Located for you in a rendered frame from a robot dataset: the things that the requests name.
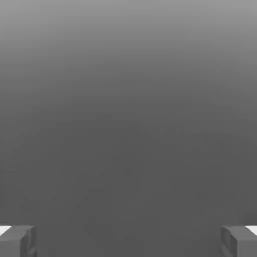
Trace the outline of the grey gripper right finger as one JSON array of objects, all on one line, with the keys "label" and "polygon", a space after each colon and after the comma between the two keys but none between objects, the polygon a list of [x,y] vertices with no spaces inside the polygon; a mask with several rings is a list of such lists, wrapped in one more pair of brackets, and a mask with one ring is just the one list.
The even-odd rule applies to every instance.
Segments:
[{"label": "grey gripper right finger", "polygon": [[257,225],[222,226],[221,257],[257,257]]}]

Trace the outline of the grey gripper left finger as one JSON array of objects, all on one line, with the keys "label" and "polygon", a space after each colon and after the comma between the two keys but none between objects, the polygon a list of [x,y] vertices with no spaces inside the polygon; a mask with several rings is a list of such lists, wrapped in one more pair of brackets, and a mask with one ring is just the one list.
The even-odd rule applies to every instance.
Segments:
[{"label": "grey gripper left finger", "polygon": [[38,257],[37,228],[0,225],[0,257]]}]

